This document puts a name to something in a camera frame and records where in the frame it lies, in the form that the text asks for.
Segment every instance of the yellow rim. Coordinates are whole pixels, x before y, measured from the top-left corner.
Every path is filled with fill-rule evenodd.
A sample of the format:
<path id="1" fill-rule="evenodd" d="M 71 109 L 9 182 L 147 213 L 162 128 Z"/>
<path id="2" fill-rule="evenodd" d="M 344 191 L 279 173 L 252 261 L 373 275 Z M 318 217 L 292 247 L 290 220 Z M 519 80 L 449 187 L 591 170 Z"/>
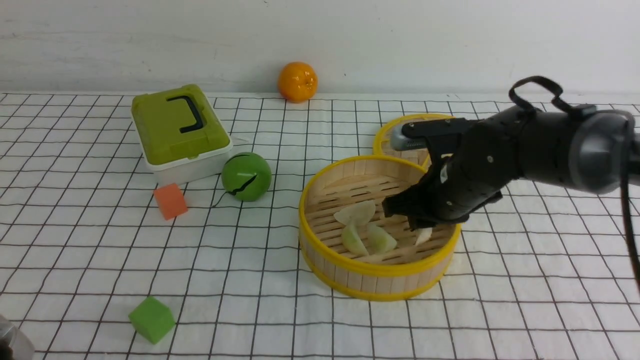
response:
<path id="1" fill-rule="evenodd" d="M 432 288 L 435 284 L 438 283 L 438 281 L 440 281 L 440 279 L 444 276 L 444 274 L 447 272 L 447 269 L 449 268 L 449 265 L 451 264 L 451 259 L 449 259 L 449 261 L 447 262 L 447 264 L 445 265 L 444 269 L 442 270 L 442 272 L 440 274 L 438 274 L 438 277 L 436 277 L 435 279 L 433 279 L 429 284 L 418 288 L 416 290 L 412 290 L 412 291 L 407 291 L 405 293 L 393 293 L 393 294 L 377 294 L 377 293 L 366 293 L 363 291 L 358 291 L 358 290 L 354 290 L 354 289 L 350 289 L 344 285 L 340 285 L 337 282 L 329 279 L 327 276 L 325 276 L 325 274 L 323 274 L 320 270 L 318 270 L 316 268 L 315 265 L 313 265 L 311 263 L 311 261 L 309 261 L 309 258 L 307 257 L 307 254 L 302 251 L 302 257 L 305 259 L 305 262 L 307 263 L 307 265 L 309 266 L 309 268 L 311 269 L 311 271 L 313 271 L 313 273 L 318 277 L 318 279 L 320 279 L 320 281 L 322 281 L 323 283 L 327 284 L 327 286 L 347 295 L 350 297 L 354 297 L 356 299 L 362 299 L 362 300 L 369 300 L 369 301 L 398 301 L 398 300 L 405 300 L 405 299 L 410 299 L 412 297 L 415 297 L 417 295 L 420 295 L 421 293 L 424 293 L 425 291 L 429 290 L 430 288 Z"/>
<path id="2" fill-rule="evenodd" d="M 397 119 L 391 120 L 390 122 L 387 122 L 383 127 L 381 127 L 380 130 L 378 130 L 376 137 L 373 139 L 373 154 L 374 155 L 385 154 L 384 152 L 382 152 L 382 144 L 389 141 L 388 139 L 385 139 L 385 134 L 388 133 L 393 127 L 395 127 L 396 125 L 404 121 L 413 120 L 413 119 L 438 120 L 438 119 L 453 119 L 453 118 L 454 118 L 453 116 L 446 115 L 446 114 L 424 113 L 424 114 L 407 115 L 407 116 L 403 116 L 403 117 L 399 117 Z M 422 167 L 427 167 L 427 165 L 429 164 L 429 161 L 430 161 L 430 157 L 427 155 L 427 158 L 424 160 Z"/>
<path id="3" fill-rule="evenodd" d="M 308 184 L 305 186 L 305 189 L 302 191 L 302 196 L 300 197 L 300 203 L 298 204 L 298 216 L 300 218 L 300 227 L 304 232 L 309 244 L 318 251 L 324 258 L 331 261 L 337 266 L 342 268 L 358 272 L 363 275 L 373 275 L 373 276 L 406 276 L 411 275 L 417 272 L 421 272 L 427 270 L 428 268 L 433 267 L 437 263 L 441 262 L 448 254 L 453 252 L 453 249 L 456 246 L 456 242 L 460 237 L 461 226 L 460 224 L 456 224 L 455 231 L 449 241 L 435 254 L 424 258 L 420 261 L 416 261 L 415 263 L 410 264 L 400 264 L 400 265 L 375 265 L 363 263 L 361 261 L 345 258 L 341 256 L 337 252 L 329 249 L 325 244 L 323 244 L 320 239 L 311 231 L 311 227 L 307 222 L 307 218 L 305 216 L 305 200 L 307 199 L 308 189 L 316 182 L 317 178 L 323 175 L 325 172 L 331 170 L 332 168 L 339 166 L 343 163 L 347 163 L 350 161 L 358 161 L 358 160 L 385 160 L 385 161 L 393 161 L 397 163 L 401 163 L 404 165 L 408 165 L 419 169 L 423 173 L 426 172 L 424 168 L 422 168 L 418 164 L 414 164 L 411 161 L 395 158 L 393 156 L 387 155 L 369 155 L 369 156 L 354 156 L 352 158 L 347 158 L 344 160 L 337 161 L 332 163 L 331 165 L 325 167 L 316 175 L 314 175 Z"/>

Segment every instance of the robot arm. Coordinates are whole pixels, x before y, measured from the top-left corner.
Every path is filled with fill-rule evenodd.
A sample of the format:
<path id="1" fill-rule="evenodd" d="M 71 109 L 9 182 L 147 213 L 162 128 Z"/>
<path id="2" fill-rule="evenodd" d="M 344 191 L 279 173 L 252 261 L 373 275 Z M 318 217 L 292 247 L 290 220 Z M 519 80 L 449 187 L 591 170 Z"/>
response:
<path id="1" fill-rule="evenodd" d="M 530 82 L 551 91 L 552 104 L 560 111 L 541 111 L 517 96 L 515 89 Z M 624 111 L 597 111 L 594 105 L 570 106 L 561 94 L 558 84 L 534 76 L 511 88 L 513 107 L 487 119 L 396 127 L 391 146 L 397 151 L 427 148 L 431 166 L 417 184 L 383 201 L 385 216 L 405 215 L 412 229 L 462 223 L 470 213 L 500 200 L 500 190 L 521 178 L 594 194 L 620 187 L 627 245 L 640 287 L 628 210 L 628 183 L 640 185 L 634 118 Z"/>

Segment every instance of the metal object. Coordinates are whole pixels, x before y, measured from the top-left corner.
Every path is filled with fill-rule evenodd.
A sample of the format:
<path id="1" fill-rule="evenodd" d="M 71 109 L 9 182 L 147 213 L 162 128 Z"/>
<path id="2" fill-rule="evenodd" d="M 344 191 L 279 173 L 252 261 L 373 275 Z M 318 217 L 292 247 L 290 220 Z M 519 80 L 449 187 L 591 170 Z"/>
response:
<path id="1" fill-rule="evenodd" d="M 32 360 L 35 349 L 27 336 L 9 320 L 0 315 L 0 345 L 9 346 L 12 360 Z"/>

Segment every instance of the black cable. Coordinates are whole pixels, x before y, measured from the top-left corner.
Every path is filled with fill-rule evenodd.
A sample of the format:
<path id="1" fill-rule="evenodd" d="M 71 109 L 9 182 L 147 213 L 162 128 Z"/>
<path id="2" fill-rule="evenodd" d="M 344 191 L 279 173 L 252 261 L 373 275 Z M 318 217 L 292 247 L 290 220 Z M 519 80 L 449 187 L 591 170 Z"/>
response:
<path id="1" fill-rule="evenodd" d="M 640 260 L 638 259 L 638 251 L 636 247 L 636 239 L 634 236 L 634 227 L 631 221 L 631 208 L 629 203 L 629 161 L 631 157 L 631 145 L 635 137 L 634 128 L 636 120 L 630 113 L 626 111 L 604 110 L 602 112 L 617 113 L 627 118 L 625 123 L 625 134 L 622 141 L 622 157 L 620 159 L 620 201 L 622 206 L 622 222 L 625 228 L 625 241 L 629 251 L 631 260 L 631 268 L 636 278 L 636 285 L 640 291 Z"/>

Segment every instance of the bamboo steamer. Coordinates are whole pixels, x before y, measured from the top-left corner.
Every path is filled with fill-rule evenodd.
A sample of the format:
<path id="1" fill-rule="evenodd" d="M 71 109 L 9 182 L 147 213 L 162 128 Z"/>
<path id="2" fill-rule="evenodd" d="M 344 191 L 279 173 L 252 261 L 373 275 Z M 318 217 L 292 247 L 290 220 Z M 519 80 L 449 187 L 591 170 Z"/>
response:
<path id="1" fill-rule="evenodd" d="M 382 200 L 415 184 L 425 168 L 386 155 L 355 156 L 316 174 L 300 198 L 300 245 L 311 270 L 327 285 L 351 297 L 392 301 L 414 297 L 436 284 L 445 273 L 460 237 L 460 225 L 438 225 L 431 239 L 415 246 L 418 231 L 407 218 L 385 218 Z M 342 245 L 343 225 L 333 214 L 348 205 L 373 200 L 371 220 L 398 246 L 384 254 L 358 257 Z M 370 250 L 365 227 L 360 237 Z"/>

